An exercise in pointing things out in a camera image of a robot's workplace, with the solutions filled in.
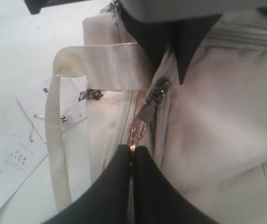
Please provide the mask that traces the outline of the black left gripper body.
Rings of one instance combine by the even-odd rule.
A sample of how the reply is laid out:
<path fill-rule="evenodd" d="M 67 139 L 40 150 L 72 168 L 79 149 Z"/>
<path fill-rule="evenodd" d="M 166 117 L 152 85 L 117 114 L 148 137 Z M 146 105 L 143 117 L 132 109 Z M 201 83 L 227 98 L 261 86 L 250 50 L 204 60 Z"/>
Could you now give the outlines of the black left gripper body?
<path fill-rule="evenodd" d="M 124 10 L 141 22 L 167 22 L 250 9 L 267 18 L 267 0 L 108 0 L 103 10 Z"/>

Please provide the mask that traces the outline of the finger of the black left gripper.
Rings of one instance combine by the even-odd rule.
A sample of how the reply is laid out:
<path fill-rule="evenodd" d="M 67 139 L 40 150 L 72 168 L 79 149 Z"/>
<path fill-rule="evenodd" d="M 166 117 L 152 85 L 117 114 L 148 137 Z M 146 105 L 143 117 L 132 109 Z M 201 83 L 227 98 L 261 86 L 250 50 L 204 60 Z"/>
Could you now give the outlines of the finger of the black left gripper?
<path fill-rule="evenodd" d="M 138 21 L 124 7 L 119 8 L 119 15 L 126 30 L 142 47 L 152 66 L 158 69 L 169 42 L 168 25 Z"/>
<path fill-rule="evenodd" d="M 172 23 L 172 48 L 177 60 L 179 83 L 183 84 L 191 60 L 208 32 L 222 17 L 215 14 Z"/>

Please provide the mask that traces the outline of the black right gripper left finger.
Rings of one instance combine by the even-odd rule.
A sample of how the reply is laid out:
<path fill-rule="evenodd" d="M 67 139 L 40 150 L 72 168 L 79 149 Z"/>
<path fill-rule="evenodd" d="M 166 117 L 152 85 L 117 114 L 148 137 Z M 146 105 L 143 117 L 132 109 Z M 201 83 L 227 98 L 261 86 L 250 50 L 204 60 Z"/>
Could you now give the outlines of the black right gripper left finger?
<path fill-rule="evenodd" d="M 131 172 L 127 145 L 119 145 L 104 172 L 47 224 L 126 224 Z"/>

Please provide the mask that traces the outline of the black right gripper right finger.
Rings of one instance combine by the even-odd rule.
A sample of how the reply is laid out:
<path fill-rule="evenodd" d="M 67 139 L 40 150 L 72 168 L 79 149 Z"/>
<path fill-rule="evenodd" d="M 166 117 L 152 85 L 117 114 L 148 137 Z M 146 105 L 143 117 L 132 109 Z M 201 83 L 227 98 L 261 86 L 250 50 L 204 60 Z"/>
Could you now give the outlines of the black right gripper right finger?
<path fill-rule="evenodd" d="M 136 224 L 216 223 L 177 192 L 144 146 L 134 152 L 133 189 Z"/>

